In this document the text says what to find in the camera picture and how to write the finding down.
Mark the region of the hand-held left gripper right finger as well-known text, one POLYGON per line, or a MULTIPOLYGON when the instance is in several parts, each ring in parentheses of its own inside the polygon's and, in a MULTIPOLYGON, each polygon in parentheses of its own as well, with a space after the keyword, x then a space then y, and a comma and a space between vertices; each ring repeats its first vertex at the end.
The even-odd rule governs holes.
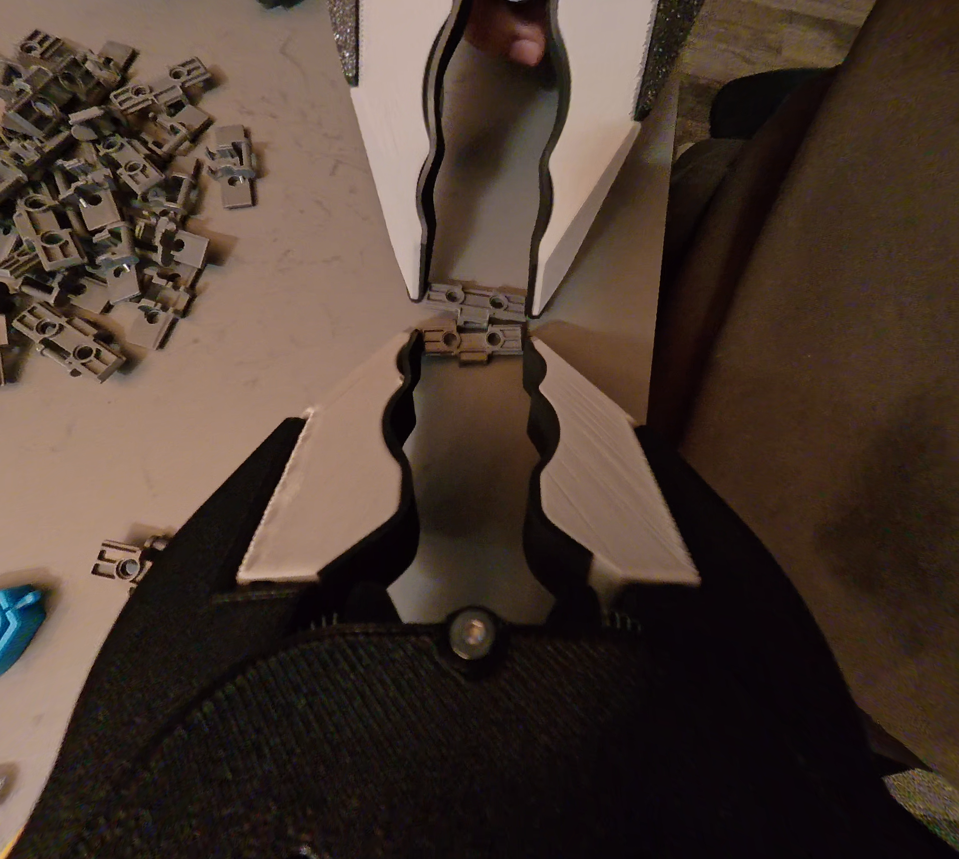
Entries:
POLYGON ((540 338, 525 346, 522 381, 538 455, 522 548, 556 606, 609 613, 626 589, 699 587, 636 421, 540 338))

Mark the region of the person's right hand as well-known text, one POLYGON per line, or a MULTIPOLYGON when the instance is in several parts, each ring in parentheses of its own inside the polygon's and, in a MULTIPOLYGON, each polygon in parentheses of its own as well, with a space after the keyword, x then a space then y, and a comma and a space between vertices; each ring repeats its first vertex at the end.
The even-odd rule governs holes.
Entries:
POLYGON ((548 0, 471 0, 464 37, 474 48, 525 68, 544 61, 548 0))

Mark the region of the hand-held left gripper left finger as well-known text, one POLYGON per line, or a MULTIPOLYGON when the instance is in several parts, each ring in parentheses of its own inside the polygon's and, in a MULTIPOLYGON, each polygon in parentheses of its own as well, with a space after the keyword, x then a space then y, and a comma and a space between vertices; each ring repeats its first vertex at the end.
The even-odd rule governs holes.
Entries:
POLYGON ((397 522, 413 497, 418 331, 391 337, 303 416, 236 574, 240 586, 319 579, 397 522))

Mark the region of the single grey track link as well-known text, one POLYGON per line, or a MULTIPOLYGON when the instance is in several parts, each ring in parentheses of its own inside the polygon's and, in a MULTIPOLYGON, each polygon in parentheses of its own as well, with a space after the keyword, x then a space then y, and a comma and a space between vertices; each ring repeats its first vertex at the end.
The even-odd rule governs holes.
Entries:
POLYGON ((435 282, 428 286, 426 307, 451 315, 462 328, 526 321, 525 295, 470 282, 435 282))
POLYGON ((490 358, 521 355, 522 325, 491 324, 486 329, 460 329, 447 323, 422 330, 427 356, 455 359, 461 364, 486 363, 490 358))

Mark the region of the blue brick separator tool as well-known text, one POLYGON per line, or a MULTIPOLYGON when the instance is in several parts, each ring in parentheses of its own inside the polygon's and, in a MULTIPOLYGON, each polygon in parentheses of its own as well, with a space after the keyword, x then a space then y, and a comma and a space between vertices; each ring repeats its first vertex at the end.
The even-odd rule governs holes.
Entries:
POLYGON ((1 589, 1 675, 19 661, 45 619, 41 589, 30 584, 1 589))

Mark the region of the person's tan trousers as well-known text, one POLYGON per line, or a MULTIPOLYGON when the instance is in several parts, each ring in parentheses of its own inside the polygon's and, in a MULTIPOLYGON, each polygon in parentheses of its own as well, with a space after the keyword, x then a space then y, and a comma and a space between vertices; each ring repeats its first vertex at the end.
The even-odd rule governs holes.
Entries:
POLYGON ((785 179, 683 450, 857 704, 957 782, 957 0, 878 0, 785 179))

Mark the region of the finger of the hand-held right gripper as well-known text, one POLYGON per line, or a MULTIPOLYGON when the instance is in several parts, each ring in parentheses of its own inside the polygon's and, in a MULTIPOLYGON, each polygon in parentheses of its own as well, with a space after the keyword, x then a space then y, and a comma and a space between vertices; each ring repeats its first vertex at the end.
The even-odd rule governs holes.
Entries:
POLYGON ((543 314, 640 133, 637 104, 660 0, 548 0, 556 121, 540 163, 526 310, 543 314))
POLYGON ((462 0, 358 0, 351 100, 390 245, 412 301, 423 295, 429 220, 422 183, 437 150, 428 82, 462 0))

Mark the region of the loose grey brick part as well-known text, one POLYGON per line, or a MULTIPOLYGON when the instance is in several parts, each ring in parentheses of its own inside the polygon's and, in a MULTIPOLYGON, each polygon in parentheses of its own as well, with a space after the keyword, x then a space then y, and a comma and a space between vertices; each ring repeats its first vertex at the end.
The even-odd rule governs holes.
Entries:
POLYGON ((105 541, 98 550, 91 575, 136 586, 170 541, 162 534, 136 543, 105 541))

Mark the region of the pile of grey track links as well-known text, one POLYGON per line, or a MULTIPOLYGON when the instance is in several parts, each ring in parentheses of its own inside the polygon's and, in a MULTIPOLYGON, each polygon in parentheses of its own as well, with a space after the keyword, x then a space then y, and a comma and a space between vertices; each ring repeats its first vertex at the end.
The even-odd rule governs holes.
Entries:
POLYGON ((256 202, 248 129, 214 126, 198 57, 147 80, 138 51, 34 29, 2 56, 2 385, 34 353, 103 383, 164 349, 211 257, 203 177, 226 209, 256 202))

